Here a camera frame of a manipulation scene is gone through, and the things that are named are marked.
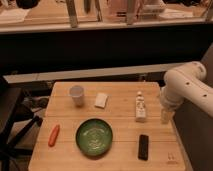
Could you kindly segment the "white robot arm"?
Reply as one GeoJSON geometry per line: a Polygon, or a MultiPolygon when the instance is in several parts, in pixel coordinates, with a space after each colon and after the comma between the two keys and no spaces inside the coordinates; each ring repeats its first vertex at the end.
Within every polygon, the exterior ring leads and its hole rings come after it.
{"type": "Polygon", "coordinates": [[[198,61],[174,67],[164,74],[165,86],[159,94],[163,124],[171,120],[185,99],[213,117],[213,88],[204,83],[206,75],[205,66],[198,61]]]}

